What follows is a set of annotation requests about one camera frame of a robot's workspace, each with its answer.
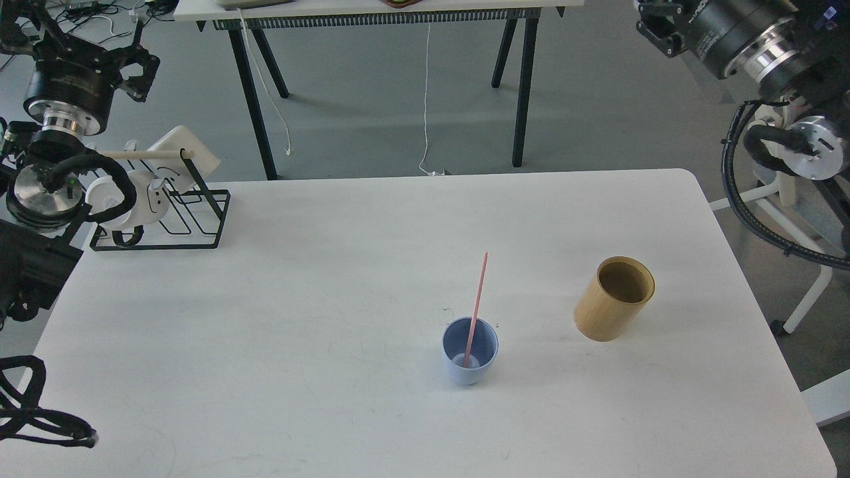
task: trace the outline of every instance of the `black table leg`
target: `black table leg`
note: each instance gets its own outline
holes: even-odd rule
[[[242,40],[242,32],[239,30],[228,30],[230,45],[233,47],[233,56],[236,59],[236,68],[239,69],[239,78],[242,80],[242,91],[245,92],[245,102],[248,105],[248,114],[251,115],[251,125],[254,127],[254,135],[257,137],[257,146],[260,150],[260,158],[263,160],[266,179],[278,179],[275,159],[271,155],[269,136],[266,134],[263,113],[260,111],[260,103],[257,99],[257,90],[254,88],[254,77],[251,75],[251,65],[248,63],[248,55],[245,50],[245,42]]]
[[[505,23],[505,31],[501,35],[501,45],[499,45],[499,56],[496,58],[496,69],[493,71],[493,79],[490,85],[493,88],[499,88],[502,84],[502,73],[505,72],[505,64],[507,63],[507,54],[511,51],[511,42],[513,41],[513,32],[517,29],[516,19],[508,20]]]
[[[537,43],[537,23],[539,19],[525,20],[525,40],[523,43],[523,64],[519,72],[519,100],[517,103],[517,123],[513,131],[513,159],[515,168],[523,165],[525,147],[525,124],[529,115],[529,97],[531,95],[531,72],[534,70],[534,49]]]
[[[251,30],[251,33],[254,34],[254,40],[257,40],[257,46],[260,48],[260,54],[263,55],[266,67],[269,68],[269,73],[271,73],[271,79],[275,82],[277,94],[279,94],[281,98],[289,98],[289,90],[286,89],[286,83],[283,82],[283,76],[280,74],[281,69],[277,67],[275,54],[271,52],[269,40],[266,39],[265,32],[263,29],[257,29]]]

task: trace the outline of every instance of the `white table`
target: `white table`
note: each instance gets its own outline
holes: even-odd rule
[[[525,128],[528,119],[531,76],[534,70],[537,24],[541,10],[545,7],[557,7],[563,16],[565,7],[583,4],[584,0],[423,0],[410,7],[394,9],[380,0],[297,0],[294,3],[243,10],[242,14],[246,18],[243,25],[238,11],[225,10],[214,0],[182,0],[174,10],[174,19],[197,22],[201,30],[206,22],[211,20],[216,30],[228,31],[266,179],[279,179],[263,113],[260,111],[257,91],[254,88],[245,40],[240,32],[244,26],[251,29],[263,61],[275,83],[277,93],[281,98],[288,98],[289,89],[286,87],[269,41],[263,32],[265,28],[506,20],[505,31],[496,57],[496,68],[490,80],[493,88],[499,88],[502,84],[502,73],[513,41],[517,20],[525,20],[511,160],[514,167],[519,167],[522,166],[525,148]]]
[[[83,255],[41,403],[101,441],[5,441],[0,475],[836,475],[683,170],[223,186],[217,250]],[[484,250],[500,351],[462,387],[439,340]],[[617,254],[657,290],[592,342],[571,311]]]

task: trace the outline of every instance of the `blue cup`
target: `blue cup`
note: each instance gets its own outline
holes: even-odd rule
[[[477,319],[473,333],[473,347],[469,352],[469,368],[463,367],[463,356],[467,351],[469,324],[472,317],[461,317],[443,332],[443,363],[449,378],[457,384],[471,385],[484,377],[496,359],[499,339],[489,323]]]

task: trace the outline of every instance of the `white cable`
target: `white cable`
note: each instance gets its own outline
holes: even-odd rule
[[[115,31],[113,30],[115,28],[115,22],[113,22],[111,18],[109,18],[107,16],[103,16],[103,15],[92,15],[92,18],[102,18],[102,19],[108,21],[109,22],[109,34],[113,35],[113,36],[116,35]]]
[[[422,119],[425,123],[425,152],[422,154],[422,160],[419,162],[419,170],[428,176],[436,175],[436,171],[429,173],[422,167],[425,164],[425,158],[428,157],[428,47],[431,44],[431,24],[428,23],[428,38],[425,40],[425,112],[422,114]]]
[[[289,137],[289,125],[286,124],[286,119],[283,117],[283,113],[278,109],[277,103],[275,103],[275,99],[272,98],[271,93],[269,93],[269,87],[266,86],[265,80],[263,79],[263,72],[260,71],[259,63],[257,62],[257,57],[254,56],[254,50],[251,49],[251,42],[248,41],[248,25],[245,22],[245,16],[242,14],[242,9],[236,9],[239,12],[239,18],[242,20],[242,37],[245,39],[245,48],[248,50],[248,54],[251,56],[251,60],[254,63],[254,70],[257,70],[257,76],[260,77],[260,83],[263,85],[263,89],[266,92],[266,95],[269,97],[269,101],[271,101],[271,105],[275,108],[275,112],[277,116],[283,122],[283,128],[286,130],[286,155],[292,155],[292,139]]]

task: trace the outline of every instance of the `wooden stick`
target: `wooden stick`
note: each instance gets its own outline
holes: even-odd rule
[[[484,272],[487,270],[487,252],[484,253],[484,263],[481,264],[481,278],[479,279],[479,291],[475,296],[475,308],[473,319],[469,323],[469,337],[467,338],[467,352],[463,354],[463,368],[469,368],[469,353],[473,349],[473,335],[475,334],[475,322],[478,320],[478,307],[481,304],[481,288],[484,286]]]

